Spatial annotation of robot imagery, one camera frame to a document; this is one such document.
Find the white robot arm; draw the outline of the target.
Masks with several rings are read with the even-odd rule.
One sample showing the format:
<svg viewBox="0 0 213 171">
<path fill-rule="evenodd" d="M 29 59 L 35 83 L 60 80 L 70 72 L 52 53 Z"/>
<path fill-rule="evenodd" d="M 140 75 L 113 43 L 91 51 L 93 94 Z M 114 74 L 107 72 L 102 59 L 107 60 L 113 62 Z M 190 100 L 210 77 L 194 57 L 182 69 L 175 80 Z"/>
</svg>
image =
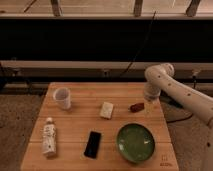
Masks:
<svg viewBox="0 0 213 171">
<path fill-rule="evenodd" d="M 200 171 L 213 171 L 213 98 L 176 81 L 173 76 L 174 67 L 170 63 L 148 67 L 145 70 L 144 98 L 153 101 L 164 91 L 209 127 Z"/>
</svg>

